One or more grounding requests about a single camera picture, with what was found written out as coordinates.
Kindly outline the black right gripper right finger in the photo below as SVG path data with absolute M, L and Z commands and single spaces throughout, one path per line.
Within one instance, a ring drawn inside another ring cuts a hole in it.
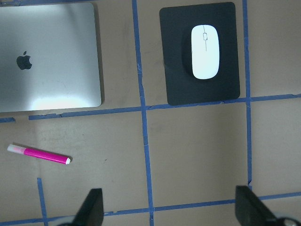
M 235 216 L 241 226 L 277 226 L 277 217 L 248 186 L 236 186 Z

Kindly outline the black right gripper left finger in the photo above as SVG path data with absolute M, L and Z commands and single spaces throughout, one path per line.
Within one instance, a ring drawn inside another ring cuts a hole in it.
M 77 212 L 72 226 L 101 226 L 104 219 L 101 188 L 91 189 Z

